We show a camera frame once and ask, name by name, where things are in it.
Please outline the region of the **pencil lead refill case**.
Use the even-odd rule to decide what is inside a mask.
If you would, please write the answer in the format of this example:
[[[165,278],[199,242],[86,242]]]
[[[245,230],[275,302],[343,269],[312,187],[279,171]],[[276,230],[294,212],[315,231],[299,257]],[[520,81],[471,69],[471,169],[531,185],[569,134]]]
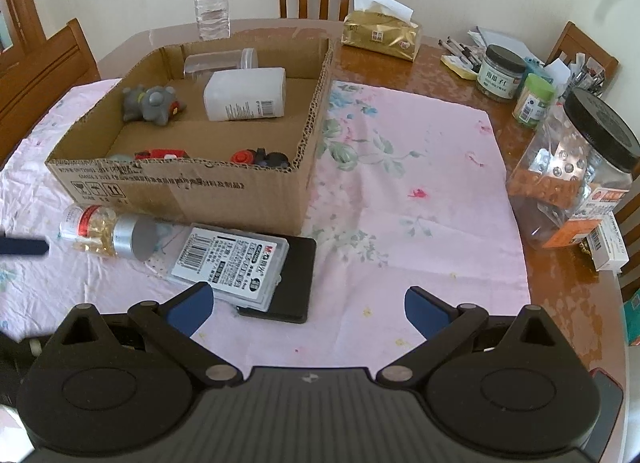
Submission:
[[[167,253],[167,278],[206,282],[221,301],[262,313],[281,281],[289,249],[275,235],[193,224]]]

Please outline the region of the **black toy train car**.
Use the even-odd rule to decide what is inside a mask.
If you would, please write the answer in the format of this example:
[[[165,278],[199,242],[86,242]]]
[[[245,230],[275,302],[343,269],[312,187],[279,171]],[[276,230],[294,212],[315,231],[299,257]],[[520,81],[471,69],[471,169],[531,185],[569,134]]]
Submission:
[[[267,152],[264,148],[242,149],[232,154],[234,164],[257,165],[261,168],[289,168],[288,156],[282,152]]]

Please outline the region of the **white translucent plastic bottle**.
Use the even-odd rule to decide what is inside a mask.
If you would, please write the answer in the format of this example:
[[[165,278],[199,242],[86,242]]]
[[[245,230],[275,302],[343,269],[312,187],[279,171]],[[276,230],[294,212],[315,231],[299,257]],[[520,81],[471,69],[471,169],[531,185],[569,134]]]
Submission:
[[[213,122],[280,118],[285,100],[285,68],[217,71],[203,93],[206,116]]]

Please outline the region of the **capsule bottle silver cap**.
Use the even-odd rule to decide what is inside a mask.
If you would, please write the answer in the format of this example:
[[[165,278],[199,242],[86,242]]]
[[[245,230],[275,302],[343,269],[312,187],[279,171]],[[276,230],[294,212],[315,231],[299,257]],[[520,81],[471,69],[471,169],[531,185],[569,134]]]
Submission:
[[[153,218],[103,205],[72,205],[63,214],[60,237],[81,251],[147,261],[158,239]]]

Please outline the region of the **black flat box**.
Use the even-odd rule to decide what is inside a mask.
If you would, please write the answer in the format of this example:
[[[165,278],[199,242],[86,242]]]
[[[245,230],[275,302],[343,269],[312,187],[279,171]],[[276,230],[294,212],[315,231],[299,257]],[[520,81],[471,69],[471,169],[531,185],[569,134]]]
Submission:
[[[238,307],[240,316],[295,324],[307,321],[317,242],[292,235],[284,235],[283,239],[290,248],[268,310]]]

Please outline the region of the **pink floral tablecloth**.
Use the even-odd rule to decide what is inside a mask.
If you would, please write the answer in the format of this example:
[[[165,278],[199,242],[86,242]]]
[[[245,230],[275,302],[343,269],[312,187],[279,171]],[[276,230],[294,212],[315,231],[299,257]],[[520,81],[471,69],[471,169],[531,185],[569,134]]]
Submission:
[[[158,261],[91,255],[58,234],[70,197],[44,160],[111,87],[70,90],[2,170],[2,229],[50,245],[40,258],[2,259],[1,329],[15,339],[53,331],[79,303],[122,313],[178,291]],[[306,322],[243,317],[221,301],[196,339],[243,370],[378,370],[421,342],[404,313],[408,287],[514,315],[529,292],[505,178],[484,111],[335,83],[303,227],[317,243]]]

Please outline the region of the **wooden chair left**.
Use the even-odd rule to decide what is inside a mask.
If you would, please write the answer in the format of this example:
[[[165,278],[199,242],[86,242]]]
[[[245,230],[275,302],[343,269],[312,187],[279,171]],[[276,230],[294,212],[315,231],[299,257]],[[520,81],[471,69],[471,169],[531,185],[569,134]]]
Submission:
[[[96,60],[77,19],[1,78],[0,159],[6,161],[73,87],[99,81]]]

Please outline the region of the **small white carton box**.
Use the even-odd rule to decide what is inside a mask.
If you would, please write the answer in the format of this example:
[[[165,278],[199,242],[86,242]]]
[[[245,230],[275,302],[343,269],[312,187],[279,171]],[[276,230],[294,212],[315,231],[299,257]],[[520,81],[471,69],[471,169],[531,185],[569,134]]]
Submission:
[[[613,213],[608,213],[587,237],[587,244],[597,271],[620,273],[629,257],[620,226]]]

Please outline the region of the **large clear black-lid jar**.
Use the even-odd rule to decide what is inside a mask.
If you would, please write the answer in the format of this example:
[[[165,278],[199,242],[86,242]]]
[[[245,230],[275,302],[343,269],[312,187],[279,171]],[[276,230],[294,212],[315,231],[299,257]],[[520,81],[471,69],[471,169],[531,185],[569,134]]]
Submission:
[[[602,99],[575,88],[551,107],[506,181],[521,235],[541,249],[584,240],[626,196],[639,140]]]

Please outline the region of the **grey plush toy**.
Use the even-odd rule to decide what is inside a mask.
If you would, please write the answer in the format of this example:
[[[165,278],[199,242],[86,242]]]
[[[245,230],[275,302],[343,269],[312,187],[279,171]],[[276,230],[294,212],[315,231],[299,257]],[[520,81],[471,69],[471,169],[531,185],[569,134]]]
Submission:
[[[151,122],[157,126],[166,126],[186,108],[181,102],[174,87],[143,85],[122,91],[122,120],[125,123],[134,121]]]

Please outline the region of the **dark-lid glass jar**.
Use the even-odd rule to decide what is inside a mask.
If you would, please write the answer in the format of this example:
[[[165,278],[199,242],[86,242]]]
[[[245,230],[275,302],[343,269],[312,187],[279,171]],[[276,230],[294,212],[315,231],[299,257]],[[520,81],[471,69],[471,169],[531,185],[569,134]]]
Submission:
[[[525,70],[525,61],[516,53],[499,45],[488,45],[477,74],[476,88],[491,99],[513,100]]]

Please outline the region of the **clear empty plastic jar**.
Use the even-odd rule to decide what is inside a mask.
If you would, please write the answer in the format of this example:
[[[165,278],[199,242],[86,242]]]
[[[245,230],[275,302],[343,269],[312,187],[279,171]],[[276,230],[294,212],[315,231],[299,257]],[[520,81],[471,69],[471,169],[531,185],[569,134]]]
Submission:
[[[208,81],[218,71],[258,68],[257,50],[242,48],[226,52],[192,54],[183,64],[186,79]]]

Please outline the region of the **pen cup with pens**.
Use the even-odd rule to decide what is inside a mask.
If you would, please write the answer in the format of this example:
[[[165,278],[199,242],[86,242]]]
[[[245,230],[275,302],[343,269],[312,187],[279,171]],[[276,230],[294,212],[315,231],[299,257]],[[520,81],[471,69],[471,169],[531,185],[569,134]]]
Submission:
[[[570,77],[557,90],[559,98],[564,98],[574,88],[587,90],[591,95],[600,97],[606,81],[605,68],[585,53],[577,53],[575,60],[568,66]]]

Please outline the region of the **gold tissue pack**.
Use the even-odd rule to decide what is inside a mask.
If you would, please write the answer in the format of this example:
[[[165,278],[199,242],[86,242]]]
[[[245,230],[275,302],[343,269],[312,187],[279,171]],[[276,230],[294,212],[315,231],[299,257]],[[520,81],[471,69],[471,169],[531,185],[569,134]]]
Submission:
[[[413,62],[422,38],[413,14],[395,0],[354,0],[343,22],[342,44]]]

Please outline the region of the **wooden chair far right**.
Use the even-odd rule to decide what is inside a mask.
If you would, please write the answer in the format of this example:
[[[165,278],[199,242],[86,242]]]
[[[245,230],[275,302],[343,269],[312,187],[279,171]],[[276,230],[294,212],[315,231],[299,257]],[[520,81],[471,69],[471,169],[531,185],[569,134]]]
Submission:
[[[604,69],[604,86],[608,87],[614,79],[620,64],[618,60],[598,45],[589,35],[580,30],[573,21],[567,21],[559,38],[556,40],[547,58],[547,64],[561,58],[564,62],[573,59],[578,53],[583,53],[587,59],[591,58]]]

